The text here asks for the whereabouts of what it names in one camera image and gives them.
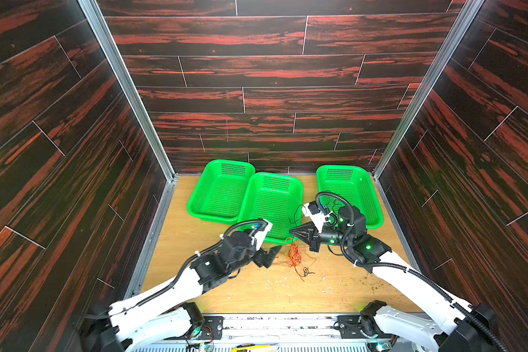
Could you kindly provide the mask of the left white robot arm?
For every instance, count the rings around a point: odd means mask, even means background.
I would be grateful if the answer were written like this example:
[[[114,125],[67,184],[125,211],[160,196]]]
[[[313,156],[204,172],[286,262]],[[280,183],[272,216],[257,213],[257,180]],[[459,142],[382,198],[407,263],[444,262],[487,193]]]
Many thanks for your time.
[[[134,351],[191,336],[205,323],[193,299],[236,278],[251,263],[271,266],[281,249],[262,248],[272,228],[266,219],[234,224],[213,246],[188,258],[170,280],[106,307],[92,306],[79,332],[81,351]]]

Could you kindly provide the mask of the green basket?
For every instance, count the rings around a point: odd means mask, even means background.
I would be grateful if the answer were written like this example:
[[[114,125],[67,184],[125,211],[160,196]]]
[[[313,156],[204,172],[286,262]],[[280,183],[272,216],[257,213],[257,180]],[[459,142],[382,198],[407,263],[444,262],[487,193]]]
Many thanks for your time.
[[[356,206],[368,230],[384,224],[384,216],[370,174],[361,167],[323,165],[316,171],[319,192],[332,192]]]
[[[210,161],[187,204],[190,216],[203,221],[232,225],[238,220],[255,167],[243,161]]]
[[[294,177],[268,172],[254,174],[248,183],[238,221],[267,219],[273,224],[266,243],[295,241],[289,230],[301,224],[303,183]]]

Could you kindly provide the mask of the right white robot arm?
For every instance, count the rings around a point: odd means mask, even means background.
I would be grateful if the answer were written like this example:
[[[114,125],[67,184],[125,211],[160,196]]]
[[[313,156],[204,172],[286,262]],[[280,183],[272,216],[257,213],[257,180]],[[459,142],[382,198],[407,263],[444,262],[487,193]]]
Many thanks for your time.
[[[374,301],[360,312],[362,334],[402,337],[427,351],[506,351],[495,312],[450,293],[412,268],[381,240],[368,234],[365,216],[342,196],[320,192],[302,206],[310,221],[290,234],[318,252],[337,245],[353,266],[391,284],[427,315],[421,318]]]

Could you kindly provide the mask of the left green basket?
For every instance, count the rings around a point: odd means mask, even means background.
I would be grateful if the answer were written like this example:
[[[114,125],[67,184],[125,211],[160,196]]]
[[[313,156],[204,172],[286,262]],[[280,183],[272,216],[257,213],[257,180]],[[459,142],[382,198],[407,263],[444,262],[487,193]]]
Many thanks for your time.
[[[243,161],[210,161],[187,204],[190,216],[203,221],[232,225],[238,220],[255,167]]]

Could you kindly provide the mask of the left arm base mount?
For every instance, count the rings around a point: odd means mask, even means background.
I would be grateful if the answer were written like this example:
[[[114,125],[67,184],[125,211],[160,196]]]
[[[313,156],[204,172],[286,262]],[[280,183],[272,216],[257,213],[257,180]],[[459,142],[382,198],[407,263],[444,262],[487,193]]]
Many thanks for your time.
[[[221,340],[224,326],[224,316],[221,315],[203,315],[203,322],[196,323],[185,334],[177,337],[167,337],[165,340],[188,341],[200,340]]]

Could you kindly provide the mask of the middle green basket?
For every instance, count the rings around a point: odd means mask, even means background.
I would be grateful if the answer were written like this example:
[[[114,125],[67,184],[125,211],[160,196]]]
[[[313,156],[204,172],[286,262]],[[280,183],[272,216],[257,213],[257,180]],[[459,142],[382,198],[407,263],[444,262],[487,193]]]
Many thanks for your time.
[[[301,224],[303,183],[294,177],[268,172],[254,174],[248,183],[238,221],[267,219],[273,224],[266,243],[295,241],[289,230]]]

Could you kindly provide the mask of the right green basket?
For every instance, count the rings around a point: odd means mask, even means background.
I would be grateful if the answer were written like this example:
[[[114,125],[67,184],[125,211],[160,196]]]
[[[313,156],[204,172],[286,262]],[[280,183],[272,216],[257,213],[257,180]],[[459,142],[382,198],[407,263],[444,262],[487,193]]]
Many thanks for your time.
[[[319,192],[332,192],[356,206],[368,230],[384,224],[384,216],[370,174],[361,167],[323,165],[316,171]]]

